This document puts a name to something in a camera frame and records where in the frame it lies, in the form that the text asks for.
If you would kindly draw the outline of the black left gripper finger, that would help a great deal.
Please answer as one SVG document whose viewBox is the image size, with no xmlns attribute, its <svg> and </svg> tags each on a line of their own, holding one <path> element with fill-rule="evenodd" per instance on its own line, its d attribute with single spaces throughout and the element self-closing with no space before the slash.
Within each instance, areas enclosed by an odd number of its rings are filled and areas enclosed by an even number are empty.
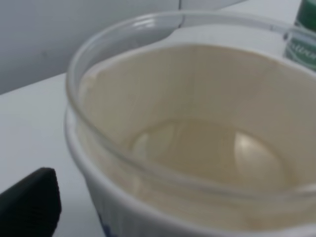
<svg viewBox="0 0 316 237">
<path fill-rule="evenodd" d="M 61 214 L 53 168 L 40 168 L 0 194 L 2 237 L 51 237 Z"/>
</svg>

